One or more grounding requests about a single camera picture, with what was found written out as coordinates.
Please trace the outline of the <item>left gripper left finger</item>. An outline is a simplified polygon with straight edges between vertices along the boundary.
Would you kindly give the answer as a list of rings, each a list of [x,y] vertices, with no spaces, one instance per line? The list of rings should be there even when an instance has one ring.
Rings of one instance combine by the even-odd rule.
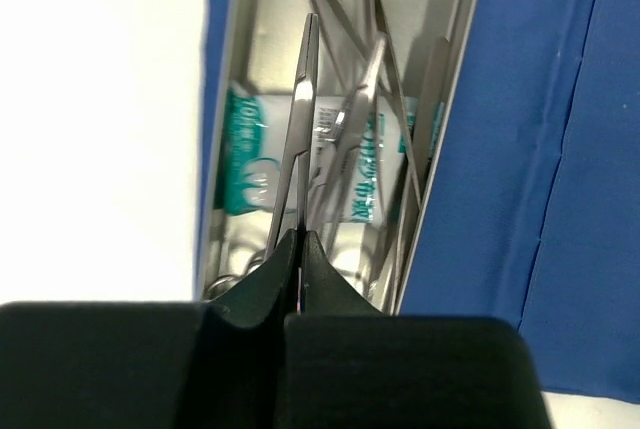
[[[211,302],[1,308],[5,428],[270,428],[299,237]]]

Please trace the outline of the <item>steel needle holder forceps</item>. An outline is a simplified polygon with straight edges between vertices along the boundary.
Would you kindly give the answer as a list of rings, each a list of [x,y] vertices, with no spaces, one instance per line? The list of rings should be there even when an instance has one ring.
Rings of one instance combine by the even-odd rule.
[[[289,119],[283,141],[283,153],[278,166],[277,181],[273,202],[272,219],[265,246],[255,253],[242,273],[228,272],[220,274],[204,290],[204,296],[213,300],[226,288],[240,282],[257,269],[274,252],[279,242],[280,232],[288,196],[293,178],[297,179],[296,229],[306,229],[310,158],[313,139],[313,120],[316,102],[319,56],[319,17],[309,13],[305,19],[301,47],[294,77],[293,94]],[[256,98],[240,96],[234,89],[229,91],[227,102],[231,108],[231,120],[228,129],[231,134],[231,154],[239,156],[252,148],[260,139],[258,130],[264,126],[262,106]]]

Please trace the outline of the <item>steel hemostat forceps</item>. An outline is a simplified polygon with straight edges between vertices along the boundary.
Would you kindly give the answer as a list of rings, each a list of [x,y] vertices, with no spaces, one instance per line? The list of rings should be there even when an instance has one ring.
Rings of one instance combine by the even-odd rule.
[[[321,236],[327,256],[333,253],[360,144],[376,104],[386,46],[387,36],[377,33],[364,73],[344,99],[318,155],[310,186],[308,229]]]

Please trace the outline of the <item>metal instrument tray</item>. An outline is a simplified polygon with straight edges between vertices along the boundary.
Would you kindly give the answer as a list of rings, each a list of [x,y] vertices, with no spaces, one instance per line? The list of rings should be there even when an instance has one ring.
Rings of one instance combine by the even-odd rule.
[[[477,0],[212,1],[197,297],[260,281],[297,239],[397,314]]]

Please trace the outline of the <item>blue surgical drape cloth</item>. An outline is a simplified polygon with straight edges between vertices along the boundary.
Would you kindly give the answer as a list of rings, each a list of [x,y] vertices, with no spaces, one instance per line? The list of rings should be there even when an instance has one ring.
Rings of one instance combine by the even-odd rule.
[[[398,313],[502,320],[545,391],[638,401],[638,0],[477,0]]]

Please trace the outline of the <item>steel tweezers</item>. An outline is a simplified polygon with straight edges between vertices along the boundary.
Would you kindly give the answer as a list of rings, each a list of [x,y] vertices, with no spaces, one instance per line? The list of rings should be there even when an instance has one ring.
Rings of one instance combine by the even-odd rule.
[[[430,53],[421,96],[414,112],[412,150],[415,156],[418,176],[418,196],[416,198],[412,179],[407,174],[400,200],[399,218],[394,241],[395,269],[400,273],[414,237],[415,227],[421,210],[421,197],[425,193],[427,176],[431,162],[431,146],[435,119],[441,104],[441,93],[446,76],[450,54],[450,42],[439,37]]]

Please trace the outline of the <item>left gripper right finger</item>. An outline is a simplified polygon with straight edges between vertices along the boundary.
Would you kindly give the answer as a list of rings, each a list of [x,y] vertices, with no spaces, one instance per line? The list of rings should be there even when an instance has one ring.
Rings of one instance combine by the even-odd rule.
[[[308,233],[302,306],[285,321],[289,428],[541,428],[532,356],[494,318],[390,316]]]

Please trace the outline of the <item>steel surgical scissors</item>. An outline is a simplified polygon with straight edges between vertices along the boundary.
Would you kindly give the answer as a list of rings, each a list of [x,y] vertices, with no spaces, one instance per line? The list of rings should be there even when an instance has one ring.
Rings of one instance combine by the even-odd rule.
[[[318,10],[319,0],[310,0],[313,9]],[[346,33],[354,48],[358,51],[359,55],[364,58],[368,54],[368,46],[365,44],[364,39],[360,36],[360,33],[355,28],[354,23],[347,14],[341,0],[323,0],[328,6],[329,10],[337,20],[342,30]],[[386,76],[389,86],[384,83],[379,83],[379,89],[381,95],[390,104],[397,116],[399,127],[401,130],[402,141],[405,144],[405,154],[408,163],[408,178],[411,180],[411,184],[414,190],[414,196],[416,202],[421,204],[422,192],[420,189],[420,181],[418,175],[418,167],[415,160],[411,131],[408,125],[408,112],[405,106],[405,94],[402,89],[399,79],[399,69],[396,60],[396,52],[393,47],[393,40],[388,27],[387,17],[384,11],[382,0],[367,0],[370,3],[371,15],[373,17],[372,27],[376,30],[381,30],[386,36],[388,41],[388,49],[386,50],[383,62]]]

